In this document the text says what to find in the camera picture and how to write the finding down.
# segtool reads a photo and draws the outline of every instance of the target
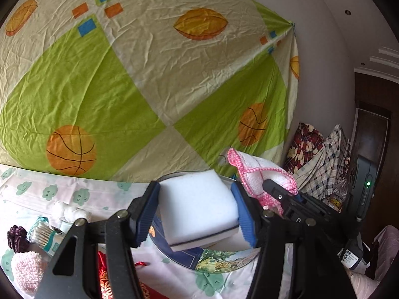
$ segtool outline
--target white wall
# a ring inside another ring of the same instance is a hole
[[[323,0],[256,0],[295,22],[300,57],[297,107],[291,142],[299,122],[314,125],[324,137],[341,124],[350,139],[355,115],[355,83],[345,40]]]

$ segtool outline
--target pink fluffy pom pom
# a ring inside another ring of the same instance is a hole
[[[36,293],[47,267],[47,262],[36,252],[15,253],[11,268],[15,281],[28,295]]]

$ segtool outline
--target orange square pattern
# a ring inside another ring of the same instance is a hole
[[[266,36],[261,37],[260,41],[261,41],[261,44],[262,44],[262,45],[266,45],[266,44],[267,44],[267,38],[266,38]]]
[[[120,3],[113,4],[112,6],[109,6],[108,8],[104,9],[105,14],[108,18],[112,18],[116,16],[117,14],[121,13],[123,11],[122,6]]]
[[[80,17],[82,14],[85,12],[89,11],[89,7],[87,6],[87,3],[83,3],[80,6],[77,6],[75,9],[72,10],[73,17],[76,19],[77,17]]]

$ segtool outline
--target bed sheet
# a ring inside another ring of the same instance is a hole
[[[149,182],[282,154],[294,24],[253,0],[20,0],[0,46],[2,164]]]
[[[57,187],[54,196],[49,197],[45,189]],[[125,209],[132,199],[141,196],[147,184],[98,181],[68,176],[34,172],[0,164],[0,255],[2,262],[10,262],[12,250],[7,244],[6,232],[14,224],[29,230],[38,216],[49,218],[49,223],[61,227],[61,221],[50,215],[55,201],[77,205],[93,213],[94,220],[107,219],[119,209]],[[76,191],[85,189],[87,200],[78,203]],[[229,298],[243,299],[249,290],[256,267],[256,259],[245,267],[225,274],[200,273],[184,268],[170,261],[151,241],[150,237],[137,249],[132,249],[135,262],[148,263],[138,267],[141,282],[170,299]],[[4,270],[9,265],[2,264]],[[280,298],[288,297],[291,280],[292,247],[286,246],[285,267]],[[26,299],[13,280],[9,279]]]

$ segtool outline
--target screw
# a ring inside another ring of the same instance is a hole
[[[75,226],[76,227],[80,227],[83,226],[86,223],[86,219],[85,218],[79,218],[75,221]]]
[[[117,213],[116,213],[116,216],[118,217],[118,218],[125,218],[126,216],[128,215],[128,212],[127,212],[127,210],[119,210]]]
[[[262,212],[262,215],[263,215],[263,217],[265,217],[265,218],[271,218],[271,217],[274,216],[274,212],[271,211],[271,210],[264,210],[264,211]]]
[[[314,220],[313,218],[306,218],[305,224],[308,225],[309,227],[316,226],[316,220]]]

